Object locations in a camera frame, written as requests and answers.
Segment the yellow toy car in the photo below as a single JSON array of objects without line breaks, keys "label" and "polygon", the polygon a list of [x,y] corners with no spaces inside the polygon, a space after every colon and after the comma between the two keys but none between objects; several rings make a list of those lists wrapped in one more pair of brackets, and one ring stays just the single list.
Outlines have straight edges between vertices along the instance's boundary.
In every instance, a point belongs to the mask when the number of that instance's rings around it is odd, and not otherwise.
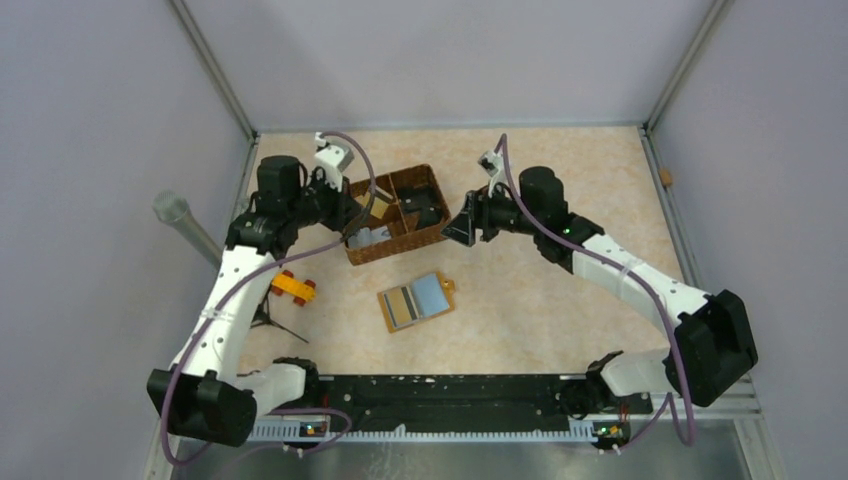
[{"label": "yellow toy car", "polygon": [[278,273],[271,281],[271,293],[282,296],[289,292],[294,296],[294,303],[302,307],[315,298],[315,282],[306,280],[300,282],[294,279],[294,274],[288,270]]}]

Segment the wooden board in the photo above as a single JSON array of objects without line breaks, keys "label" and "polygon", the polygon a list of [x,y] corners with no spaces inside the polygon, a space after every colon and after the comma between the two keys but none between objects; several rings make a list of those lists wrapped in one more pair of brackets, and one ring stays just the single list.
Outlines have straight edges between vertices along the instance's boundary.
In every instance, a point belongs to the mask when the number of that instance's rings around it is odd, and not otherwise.
[{"label": "wooden board", "polygon": [[[517,175],[547,165],[562,179],[573,211],[603,226],[629,251],[680,278],[679,266],[635,127],[508,129]],[[354,132],[377,174],[428,163],[456,213],[465,192],[488,182],[477,159],[501,130]],[[290,154],[308,166],[312,134],[263,135],[257,162]],[[361,160],[346,174],[366,177]],[[255,178],[251,191],[255,189]],[[321,226],[301,230],[290,253],[338,238]],[[353,267],[342,248],[286,265],[316,282],[300,308],[272,297],[272,316],[306,345],[272,327],[250,332],[242,371],[281,356],[308,358],[327,374],[582,372],[623,349],[667,346],[663,336],[605,290],[542,259],[529,237],[502,233],[466,248],[446,241]],[[456,310],[394,334],[377,292],[439,270],[456,283]]]}]

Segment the brown basket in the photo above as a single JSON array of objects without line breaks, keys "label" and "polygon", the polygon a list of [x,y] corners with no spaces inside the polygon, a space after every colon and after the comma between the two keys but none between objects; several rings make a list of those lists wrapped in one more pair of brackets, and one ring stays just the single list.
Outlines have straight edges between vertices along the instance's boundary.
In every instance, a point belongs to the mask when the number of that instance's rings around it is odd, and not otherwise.
[{"label": "brown basket", "polygon": [[[350,193],[354,197],[365,194],[368,191],[368,180],[351,184]],[[392,238],[384,242],[374,245],[367,245],[361,248],[350,248],[345,242],[345,251],[351,265],[362,265],[363,263],[373,262],[398,253],[408,252],[416,248],[426,247],[427,245],[441,242],[445,238],[442,237],[442,228],[450,221],[450,211],[448,210],[445,197],[439,189],[439,182],[436,181],[436,176],[433,174],[433,169],[430,165],[416,165],[414,167],[405,168],[396,172],[387,173],[377,177],[377,185],[392,196],[394,200],[389,204],[383,218],[370,217],[365,222],[365,227],[374,229],[382,226],[389,227],[389,233]],[[442,209],[442,219],[437,225],[413,230],[418,224],[419,214],[405,214],[398,203],[398,190],[404,188],[420,188],[431,186],[436,193],[438,204]]]}]

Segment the metal frame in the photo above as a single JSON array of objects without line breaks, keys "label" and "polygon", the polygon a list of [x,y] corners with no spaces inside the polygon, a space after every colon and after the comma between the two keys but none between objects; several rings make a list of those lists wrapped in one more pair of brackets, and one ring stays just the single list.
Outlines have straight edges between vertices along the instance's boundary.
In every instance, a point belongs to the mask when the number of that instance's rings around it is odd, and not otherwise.
[{"label": "metal frame", "polygon": [[[185,0],[167,0],[174,14],[179,19],[180,25],[186,33],[198,59],[209,75],[209,79],[218,91],[222,102],[226,105],[239,128],[246,137],[251,139],[250,149],[242,173],[242,184],[233,210],[233,217],[238,215],[245,206],[247,188],[259,143],[259,133],[253,128],[244,108],[238,101],[232,86],[227,80],[224,72],[218,64],[211,48],[206,42],[200,27],[194,20]],[[664,188],[659,179],[659,171],[662,168],[662,159],[653,141],[653,132],[662,121],[668,107],[674,102],[677,93],[692,68],[704,51],[706,43],[717,30],[721,20],[726,16],[733,0],[714,0],[701,26],[692,39],[686,53],[675,70],[668,84],[663,89],[660,98],[649,118],[639,127],[639,136],[645,151],[648,168],[651,172],[657,189],[657,196],[665,216],[666,223],[671,234],[672,244],[683,273],[684,280],[696,287],[703,285],[703,280],[688,240],[685,225],[682,221],[677,202],[673,192]],[[652,396],[652,401],[658,405],[663,400],[662,396]],[[682,412],[682,402],[677,402],[678,412]],[[734,422],[737,435],[748,470],[753,479],[783,479],[785,473],[780,455],[775,448],[765,424],[756,392],[750,377],[746,376],[736,383],[721,399],[707,409],[696,409],[697,417],[710,420],[727,420]],[[634,415],[634,419],[647,416]],[[663,420],[668,420],[667,413]],[[592,420],[606,420],[603,416],[593,416]],[[171,448],[177,451],[180,438],[171,436]],[[144,478],[147,480],[169,479],[173,467],[165,461],[159,446],[159,422],[154,429],[154,437],[148,454]]]}]

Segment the wicker basket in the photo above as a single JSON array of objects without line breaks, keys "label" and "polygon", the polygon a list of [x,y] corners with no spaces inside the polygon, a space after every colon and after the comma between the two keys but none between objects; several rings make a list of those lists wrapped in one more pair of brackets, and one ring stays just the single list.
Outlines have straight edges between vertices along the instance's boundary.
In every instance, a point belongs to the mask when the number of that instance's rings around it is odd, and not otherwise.
[{"label": "wicker basket", "polygon": [[[368,180],[352,184],[350,186],[351,195],[358,197],[365,194],[368,191],[368,184]],[[365,223],[365,226],[371,229],[388,226],[392,238],[361,248],[350,248],[345,243],[347,258],[350,260],[351,265],[362,265],[363,263],[373,262],[374,260],[398,253],[426,247],[427,245],[444,240],[441,231],[450,221],[451,216],[445,202],[445,197],[442,195],[441,189],[439,189],[439,182],[436,181],[436,176],[433,174],[433,169],[430,165],[416,165],[380,175],[377,177],[377,185],[392,196],[393,202],[389,204],[382,218],[372,216]],[[414,230],[418,224],[418,214],[407,214],[403,212],[398,203],[397,192],[398,190],[407,188],[421,188],[426,186],[433,189],[437,197],[437,203],[442,210],[442,218],[437,225]]]}]

